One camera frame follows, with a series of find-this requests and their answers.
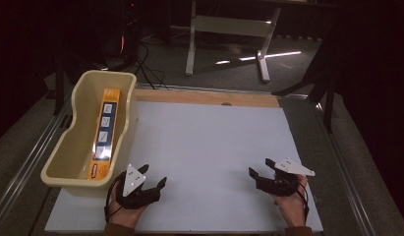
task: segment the dark background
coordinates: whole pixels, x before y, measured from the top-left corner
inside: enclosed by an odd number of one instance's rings
[[[170,1],[167,8],[165,2],[147,1],[143,21],[168,40],[166,26],[188,25],[190,1]],[[203,1],[198,9],[214,13],[217,2]],[[110,41],[119,29],[96,30],[94,24],[104,22],[94,19],[90,10],[98,12],[97,3],[107,1],[93,3],[90,7],[88,1],[0,1],[0,137],[47,93],[43,78],[55,71],[61,43],[69,42],[87,60],[101,63],[105,53],[118,49]],[[261,14],[238,11],[246,9],[242,3],[222,4],[220,13],[263,18],[260,9],[265,4],[250,5]],[[336,90],[404,216],[404,1],[351,0],[337,10],[285,9],[275,34],[293,40],[325,38],[310,70],[334,68],[330,76],[336,79]],[[107,19],[117,21],[113,15]]]

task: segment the orange box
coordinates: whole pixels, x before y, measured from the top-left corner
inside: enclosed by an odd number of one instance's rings
[[[103,91],[88,168],[88,180],[101,180],[109,172],[120,93],[117,88],[105,88]]]

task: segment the black cable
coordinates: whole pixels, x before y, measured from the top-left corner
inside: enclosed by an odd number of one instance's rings
[[[296,191],[296,193],[300,196],[300,198],[303,200],[303,202],[304,202],[304,205],[305,205],[305,220],[307,220],[307,216],[308,216],[308,214],[309,214],[309,194],[308,194],[308,192],[307,192],[307,190],[306,190],[306,187],[305,186],[303,186],[300,182],[299,182],[299,185],[304,189],[304,191],[305,191],[305,194],[303,195],[302,193],[300,193],[300,191],[297,189],[297,188],[294,188],[292,185],[291,185],[291,183],[288,181],[288,180],[286,180],[286,179],[282,179],[284,182],[286,182],[293,190],[295,190]]]
[[[114,215],[115,213],[117,213],[119,210],[121,210],[121,208],[123,208],[122,206],[120,206],[118,209],[116,209],[115,211],[113,211],[111,214],[105,216],[105,220],[106,222],[109,221],[110,216]]]
[[[115,212],[110,213],[109,212],[109,201],[110,201],[110,196],[112,195],[112,190],[113,187],[115,186],[116,182],[118,182],[121,178],[123,178],[126,175],[126,171],[122,172],[120,175],[118,175],[112,182],[112,184],[109,187],[109,190],[107,191],[107,196],[106,196],[106,205],[104,207],[104,219],[106,222],[109,221],[109,217],[112,216],[114,213],[118,212],[122,207],[118,208],[115,210]]]
[[[213,9],[216,7],[217,5],[217,9],[216,9],[216,13],[213,15],[214,17],[217,17],[217,15],[219,14],[219,10],[220,10],[220,6],[222,5],[222,1],[216,1],[213,6],[210,8],[210,10],[208,10],[207,15],[210,16],[210,13],[213,11]]]
[[[146,58],[148,57],[149,49],[148,49],[147,46],[144,45],[142,42],[140,43],[140,46],[145,49],[145,55],[144,55],[144,59],[142,59],[142,60],[141,60],[140,58],[137,58],[138,69],[137,69],[137,71],[135,72],[135,74],[137,74],[137,73],[139,72],[139,70],[141,70],[141,71],[143,72],[143,75],[144,75],[145,80],[150,84],[150,86],[151,86],[153,89],[157,89],[157,88],[153,85],[153,83],[150,81],[148,75],[146,74],[145,69],[147,69],[147,70],[160,82],[160,84],[157,86],[158,88],[159,88],[161,85],[163,85],[166,89],[169,89],[168,86],[163,82],[163,80],[165,79],[165,73],[162,72],[162,71],[156,70],[157,72],[160,72],[160,73],[162,74],[162,79],[159,79],[159,78],[154,74],[155,71],[154,71],[154,70],[151,70],[151,69],[144,63],[144,61],[145,61]]]

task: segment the sleeve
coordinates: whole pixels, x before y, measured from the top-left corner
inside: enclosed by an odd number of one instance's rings
[[[132,236],[134,233],[135,229],[113,223],[106,223],[103,231],[104,236]]]
[[[285,229],[286,236],[313,236],[312,228],[307,226],[289,227]]]

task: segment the dark floor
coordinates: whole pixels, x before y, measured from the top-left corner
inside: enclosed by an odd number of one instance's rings
[[[268,54],[300,53],[268,58],[271,82],[265,84],[260,79],[257,60],[239,60],[241,57],[255,55],[261,46],[260,39],[221,35],[221,40],[224,38],[243,43],[217,43],[217,35],[198,35],[195,70],[188,77],[185,75],[188,34],[185,29],[173,29],[173,34],[177,36],[173,37],[169,45],[155,36],[149,36],[143,40],[145,47],[140,47],[141,59],[144,59],[147,49],[145,73],[157,87],[165,84],[170,89],[188,87],[268,93],[286,89],[302,80],[320,44],[319,41],[307,39],[274,39]],[[215,64],[219,61],[230,63]],[[137,67],[129,70],[132,73],[136,71]],[[137,72],[137,77],[141,85],[148,83],[142,71]],[[53,89],[53,75],[46,78],[46,81]],[[299,89],[295,93],[307,94],[312,86]],[[53,105],[54,100],[41,99],[0,140],[0,156],[5,157],[0,158],[0,203],[4,202],[1,197],[6,194],[5,191],[9,190],[8,183],[18,180],[15,179],[15,176],[19,176],[18,170],[31,157],[30,153],[47,125],[53,122],[61,125],[53,134],[54,139],[50,140],[51,147],[67,128],[64,127],[63,120],[56,121],[56,116],[52,115]],[[322,131],[322,127],[318,125],[321,121],[316,119],[307,100],[287,99],[281,105],[289,117],[300,156],[308,156],[306,160],[311,166],[315,166],[319,173],[327,173],[324,178],[311,180],[311,185],[315,186],[314,195],[324,235],[404,235],[404,220],[388,195],[371,155],[343,105],[342,97],[335,96],[333,135]],[[0,235],[54,235],[43,232],[43,228],[58,196],[58,188],[43,185],[38,174],[52,148],[35,148],[40,152],[38,158],[33,158],[32,161],[36,166],[25,176],[25,181],[20,181],[21,189],[15,190],[15,195],[18,196],[16,201],[4,207],[8,213],[1,215]],[[325,153],[335,153],[341,158],[324,156]],[[348,199],[348,193],[357,193],[358,196],[351,200]],[[368,218],[372,231],[365,232],[360,223],[357,223],[360,219],[355,219],[356,212],[350,207],[355,204],[362,204],[359,207],[366,215],[358,215],[358,218]]]

